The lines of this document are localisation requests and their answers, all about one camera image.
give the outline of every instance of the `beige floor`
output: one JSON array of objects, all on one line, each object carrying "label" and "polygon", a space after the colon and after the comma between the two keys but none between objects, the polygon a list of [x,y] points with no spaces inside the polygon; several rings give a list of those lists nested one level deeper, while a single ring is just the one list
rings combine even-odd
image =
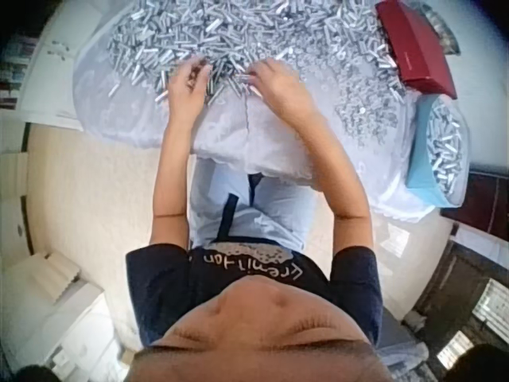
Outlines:
[{"label": "beige floor", "polygon": [[[36,251],[59,251],[106,291],[125,344],[138,347],[124,256],[147,243],[158,150],[140,150],[89,135],[34,126],[29,139],[30,231]],[[419,224],[373,216],[387,308],[402,318],[429,281],[452,224],[435,212]],[[323,197],[306,254],[326,274],[332,213]]]}]

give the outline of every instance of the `lap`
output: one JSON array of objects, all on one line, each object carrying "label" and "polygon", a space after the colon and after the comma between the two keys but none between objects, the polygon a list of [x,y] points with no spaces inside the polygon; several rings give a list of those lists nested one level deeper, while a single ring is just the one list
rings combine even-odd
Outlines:
[{"label": "lap", "polygon": [[232,236],[263,237],[288,249],[304,249],[313,222],[313,190],[264,177],[250,205],[246,173],[201,158],[196,161],[189,201],[189,226],[195,246],[208,244],[216,238],[230,193],[239,197]]}]

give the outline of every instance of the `hair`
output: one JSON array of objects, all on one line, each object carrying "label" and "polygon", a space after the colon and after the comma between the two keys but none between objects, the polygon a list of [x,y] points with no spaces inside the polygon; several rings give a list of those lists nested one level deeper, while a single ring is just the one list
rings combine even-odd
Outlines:
[{"label": "hair", "polygon": [[60,379],[44,366],[32,365],[19,370],[10,382],[61,382]]},{"label": "hair", "polygon": [[477,345],[462,355],[445,375],[444,382],[506,381],[509,353],[494,345]]}]

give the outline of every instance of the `blue container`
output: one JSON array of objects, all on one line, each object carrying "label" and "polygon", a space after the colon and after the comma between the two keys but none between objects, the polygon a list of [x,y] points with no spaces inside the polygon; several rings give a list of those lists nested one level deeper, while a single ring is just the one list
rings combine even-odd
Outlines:
[{"label": "blue container", "polygon": [[453,195],[447,198],[438,186],[437,179],[433,174],[433,167],[431,166],[427,146],[427,134],[433,104],[441,98],[445,105],[449,106],[448,101],[444,100],[442,97],[442,95],[423,95],[418,100],[415,140],[412,154],[410,156],[410,167],[406,178],[406,187],[430,205],[442,208],[455,208],[460,207],[463,204],[467,187],[469,169],[469,133],[463,117],[457,115],[461,121],[461,134],[464,141],[464,150],[466,152],[464,152],[463,155],[463,173],[457,179]]}]

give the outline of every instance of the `window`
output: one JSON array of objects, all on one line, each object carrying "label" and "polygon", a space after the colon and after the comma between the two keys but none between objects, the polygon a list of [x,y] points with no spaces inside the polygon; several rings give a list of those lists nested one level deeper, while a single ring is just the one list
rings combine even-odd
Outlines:
[{"label": "window", "polygon": [[490,279],[473,313],[509,344],[509,290],[504,285]]},{"label": "window", "polygon": [[473,343],[459,331],[453,339],[438,354],[438,360],[448,370],[458,361],[458,358],[465,354],[469,349],[473,348]]}]

